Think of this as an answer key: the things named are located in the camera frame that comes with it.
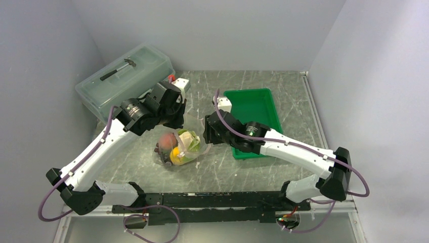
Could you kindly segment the white cauliflower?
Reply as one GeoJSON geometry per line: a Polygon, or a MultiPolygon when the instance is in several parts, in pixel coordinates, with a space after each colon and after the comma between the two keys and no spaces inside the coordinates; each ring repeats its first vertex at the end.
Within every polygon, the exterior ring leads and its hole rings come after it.
{"type": "Polygon", "coordinates": [[[179,150],[180,152],[198,152],[201,146],[200,137],[195,131],[181,129],[179,135],[179,150]]]}

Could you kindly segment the pink peach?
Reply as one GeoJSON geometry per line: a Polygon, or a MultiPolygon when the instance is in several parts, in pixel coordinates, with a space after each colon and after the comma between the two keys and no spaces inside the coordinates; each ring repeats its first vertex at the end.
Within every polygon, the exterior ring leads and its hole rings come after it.
{"type": "Polygon", "coordinates": [[[161,150],[172,150],[177,146],[178,142],[174,133],[166,133],[158,140],[158,147],[161,150]]]}

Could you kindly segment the clear zip top bag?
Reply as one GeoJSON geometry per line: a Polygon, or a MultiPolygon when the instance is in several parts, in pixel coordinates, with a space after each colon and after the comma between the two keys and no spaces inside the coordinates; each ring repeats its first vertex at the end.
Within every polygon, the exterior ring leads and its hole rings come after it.
{"type": "Polygon", "coordinates": [[[182,128],[161,127],[155,131],[152,158],[156,164],[182,166],[207,154],[211,145],[203,137],[204,122],[188,114],[182,128]]]}

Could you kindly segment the orange fruit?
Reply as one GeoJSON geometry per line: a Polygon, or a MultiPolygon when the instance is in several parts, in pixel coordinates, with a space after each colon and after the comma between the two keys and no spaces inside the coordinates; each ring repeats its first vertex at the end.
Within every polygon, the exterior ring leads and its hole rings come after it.
{"type": "Polygon", "coordinates": [[[169,159],[171,163],[175,166],[181,166],[189,162],[188,158],[182,156],[182,153],[180,153],[178,146],[170,152],[169,159]]]}

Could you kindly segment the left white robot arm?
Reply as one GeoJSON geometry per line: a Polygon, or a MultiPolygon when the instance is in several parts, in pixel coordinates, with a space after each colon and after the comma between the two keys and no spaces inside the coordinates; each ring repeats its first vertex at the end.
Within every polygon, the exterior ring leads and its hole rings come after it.
{"type": "Polygon", "coordinates": [[[130,98],[113,106],[106,127],[96,139],[68,165],[47,172],[47,179],[71,212],[86,215],[99,206],[123,205],[137,213],[144,208],[146,193],[137,183],[101,182],[98,175],[144,132],[157,125],[182,128],[189,89],[187,79],[162,81],[142,98],[130,98]]]}

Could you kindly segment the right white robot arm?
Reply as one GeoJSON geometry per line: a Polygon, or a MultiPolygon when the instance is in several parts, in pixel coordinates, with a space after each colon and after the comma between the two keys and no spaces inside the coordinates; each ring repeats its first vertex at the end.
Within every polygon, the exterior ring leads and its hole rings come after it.
{"type": "Polygon", "coordinates": [[[204,119],[203,137],[208,144],[228,144],[241,152],[282,159],[312,174],[283,184],[279,205],[285,210],[317,196],[344,201],[351,177],[350,152],[339,147],[322,149],[291,139],[273,128],[258,123],[241,123],[231,113],[220,110],[204,119]]]}

